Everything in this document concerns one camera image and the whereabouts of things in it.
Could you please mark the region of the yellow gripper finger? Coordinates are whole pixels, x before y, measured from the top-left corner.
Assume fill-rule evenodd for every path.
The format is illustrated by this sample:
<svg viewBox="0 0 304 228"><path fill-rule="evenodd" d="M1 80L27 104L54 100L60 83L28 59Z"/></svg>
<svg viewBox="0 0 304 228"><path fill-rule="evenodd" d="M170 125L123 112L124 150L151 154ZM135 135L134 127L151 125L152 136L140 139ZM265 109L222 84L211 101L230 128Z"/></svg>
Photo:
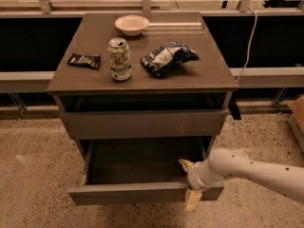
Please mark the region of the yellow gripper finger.
<svg viewBox="0 0 304 228"><path fill-rule="evenodd" d="M185 194L185 210L187 212L193 211L199 204L201 197L200 190L188 189Z"/></svg>
<svg viewBox="0 0 304 228"><path fill-rule="evenodd" d="M194 164L192 161L185 160L185 159L179 159L179 163L182 166L182 169L187 172L189 168Z"/></svg>

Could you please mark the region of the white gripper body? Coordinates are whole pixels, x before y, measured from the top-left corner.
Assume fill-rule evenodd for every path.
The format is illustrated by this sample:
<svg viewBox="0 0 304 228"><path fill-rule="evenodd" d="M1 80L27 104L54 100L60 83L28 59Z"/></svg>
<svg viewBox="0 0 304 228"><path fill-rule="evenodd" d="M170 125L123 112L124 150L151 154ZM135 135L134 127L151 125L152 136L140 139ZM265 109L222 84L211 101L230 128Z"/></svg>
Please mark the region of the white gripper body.
<svg viewBox="0 0 304 228"><path fill-rule="evenodd" d="M187 178L195 190L207 190L223 181L223 176L212 170L208 160L192 164L188 169Z"/></svg>

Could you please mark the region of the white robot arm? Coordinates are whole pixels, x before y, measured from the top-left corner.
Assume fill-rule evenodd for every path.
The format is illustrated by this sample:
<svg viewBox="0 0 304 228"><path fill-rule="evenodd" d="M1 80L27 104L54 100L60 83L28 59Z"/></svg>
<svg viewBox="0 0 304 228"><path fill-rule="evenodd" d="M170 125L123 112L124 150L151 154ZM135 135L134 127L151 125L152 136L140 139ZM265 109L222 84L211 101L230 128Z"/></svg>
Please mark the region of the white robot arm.
<svg viewBox="0 0 304 228"><path fill-rule="evenodd" d="M272 190L290 200L304 203L304 168L251 160L237 149L218 148L204 161L179 159L189 187L185 210L193 211L202 193L232 178L245 179Z"/></svg>

